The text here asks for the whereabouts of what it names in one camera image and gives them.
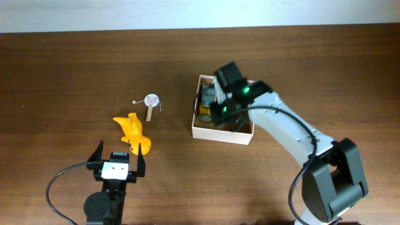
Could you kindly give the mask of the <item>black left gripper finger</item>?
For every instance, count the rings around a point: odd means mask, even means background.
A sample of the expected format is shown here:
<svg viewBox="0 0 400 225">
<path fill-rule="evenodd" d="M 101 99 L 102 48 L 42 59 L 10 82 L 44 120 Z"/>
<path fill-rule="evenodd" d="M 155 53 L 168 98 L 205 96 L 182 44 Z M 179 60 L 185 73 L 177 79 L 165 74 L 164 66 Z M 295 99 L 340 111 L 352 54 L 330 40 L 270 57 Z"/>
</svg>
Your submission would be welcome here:
<svg viewBox="0 0 400 225">
<path fill-rule="evenodd" d="M 134 174 L 137 178 L 143 178 L 145 176 L 145 173 L 146 173 L 146 163 L 141 150 L 141 144 L 139 144 L 137 152 L 137 170 L 135 171 Z"/>
<path fill-rule="evenodd" d="M 104 141 L 100 140 L 98 147 L 87 160 L 88 163 L 99 162 L 101 160 L 101 156 L 103 153 L 103 146 L 104 146 Z"/>
</svg>

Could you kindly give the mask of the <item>pink cardboard box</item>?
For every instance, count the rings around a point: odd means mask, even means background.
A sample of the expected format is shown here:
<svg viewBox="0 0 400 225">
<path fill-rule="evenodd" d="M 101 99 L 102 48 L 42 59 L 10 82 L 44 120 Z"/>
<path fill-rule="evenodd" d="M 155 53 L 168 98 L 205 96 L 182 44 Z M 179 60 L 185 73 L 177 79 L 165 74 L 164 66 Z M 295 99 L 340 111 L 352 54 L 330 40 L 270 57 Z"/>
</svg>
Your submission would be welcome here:
<svg viewBox="0 0 400 225">
<path fill-rule="evenodd" d="M 194 102 L 194 114 L 191 123 L 192 137 L 194 139 L 203 139 L 209 141 L 219 141 L 225 143 L 243 144 L 248 145 L 253 138 L 254 124 L 248 120 L 242 125 L 241 129 L 232 132 L 230 131 L 230 125 L 214 126 L 209 119 L 198 118 L 199 103 L 201 102 L 201 91 L 203 85 L 212 85 L 213 77 L 207 75 L 200 75 L 197 91 L 196 100 Z"/>
</svg>

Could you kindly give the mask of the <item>yellow grey toy truck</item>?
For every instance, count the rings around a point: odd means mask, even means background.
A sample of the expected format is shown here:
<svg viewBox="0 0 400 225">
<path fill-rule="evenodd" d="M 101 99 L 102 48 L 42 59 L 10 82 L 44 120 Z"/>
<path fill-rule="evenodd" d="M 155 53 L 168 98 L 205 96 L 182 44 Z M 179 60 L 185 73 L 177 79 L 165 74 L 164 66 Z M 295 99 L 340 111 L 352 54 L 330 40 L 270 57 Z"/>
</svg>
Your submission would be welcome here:
<svg viewBox="0 0 400 225">
<path fill-rule="evenodd" d="M 197 110 L 198 118 L 202 120 L 208 120 L 211 118 L 210 105 L 215 103 L 217 99 L 214 85 L 203 84 L 199 97 L 200 103 Z"/>
</svg>

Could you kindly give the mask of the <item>orange rubber dolphin toy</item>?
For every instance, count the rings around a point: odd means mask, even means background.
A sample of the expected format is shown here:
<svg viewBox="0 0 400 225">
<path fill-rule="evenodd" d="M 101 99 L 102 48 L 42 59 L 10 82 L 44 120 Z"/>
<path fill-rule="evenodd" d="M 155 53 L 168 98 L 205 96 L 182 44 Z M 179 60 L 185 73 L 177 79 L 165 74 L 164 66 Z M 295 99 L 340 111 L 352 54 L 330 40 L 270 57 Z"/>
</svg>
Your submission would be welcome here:
<svg viewBox="0 0 400 225">
<path fill-rule="evenodd" d="M 129 150 L 138 155 L 139 147 L 143 155 L 146 155 L 151 148 L 151 140 L 143 135 L 143 125 L 135 112 L 130 112 L 127 117 L 114 117 L 123 131 L 121 141 L 127 143 Z"/>
</svg>

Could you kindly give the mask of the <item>pig face rattle drum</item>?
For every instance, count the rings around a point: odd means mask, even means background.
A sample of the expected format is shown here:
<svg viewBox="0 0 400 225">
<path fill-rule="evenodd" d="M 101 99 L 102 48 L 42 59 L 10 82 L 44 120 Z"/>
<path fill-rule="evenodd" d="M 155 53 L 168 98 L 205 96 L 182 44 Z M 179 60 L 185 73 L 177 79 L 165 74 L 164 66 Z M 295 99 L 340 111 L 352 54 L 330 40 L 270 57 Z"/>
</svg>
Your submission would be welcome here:
<svg viewBox="0 0 400 225">
<path fill-rule="evenodd" d="M 132 103 L 133 104 L 144 103 L 147 106 L 147 114 L 146 114 L 147 122 L 151 121 L 153 115 L 153 109 L 156 106 L 159 106 L 159 110 L 162 111 L 160 98 L 156 94 L 148 94 L 143 100 L 140 101 L 132 100 Z"/>
</svg>

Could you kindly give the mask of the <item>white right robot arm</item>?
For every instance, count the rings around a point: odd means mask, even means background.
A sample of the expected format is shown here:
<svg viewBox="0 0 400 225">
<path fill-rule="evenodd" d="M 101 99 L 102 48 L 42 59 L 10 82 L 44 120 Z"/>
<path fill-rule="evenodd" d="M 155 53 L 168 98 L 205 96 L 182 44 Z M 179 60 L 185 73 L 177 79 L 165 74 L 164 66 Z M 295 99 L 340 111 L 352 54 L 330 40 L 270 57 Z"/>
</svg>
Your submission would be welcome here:
<svg viewBox="0 0 400 225">
<path fill-rule="evenodd" d="M 300 165 L 288 193 L 296 224 L 337 224 L 368 195 L 360 151 L 353 141 L 337 141 L 321 133 L 262 81 L 222 84 L 214 80 L 213 85 L 214 124 L 246 118 L 269 133 Z"/>
</svg>

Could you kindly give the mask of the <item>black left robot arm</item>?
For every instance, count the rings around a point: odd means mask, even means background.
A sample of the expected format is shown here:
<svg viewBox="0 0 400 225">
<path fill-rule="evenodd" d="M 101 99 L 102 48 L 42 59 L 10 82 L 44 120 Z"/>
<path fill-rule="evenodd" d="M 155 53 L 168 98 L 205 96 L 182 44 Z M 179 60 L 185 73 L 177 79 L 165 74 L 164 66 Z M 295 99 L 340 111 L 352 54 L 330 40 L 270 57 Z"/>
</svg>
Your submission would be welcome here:
<svg viewBox="0 0 400 225">
<path fill-rule="evenodd" d="M 87 160 L 86 168 L 93 172 L 96 181 L 102 182 L 101 191 L 91 194 L 84 203 L 87 225 L 121 224 L 126 186 L 136 183 L 146 172 L 141 148 L 138 149 L 137 169 L 130 171 L 128 153 L 114 151 L 108 160 L 102 159 L 103 146 L 101 141 Z"/>
</svg>

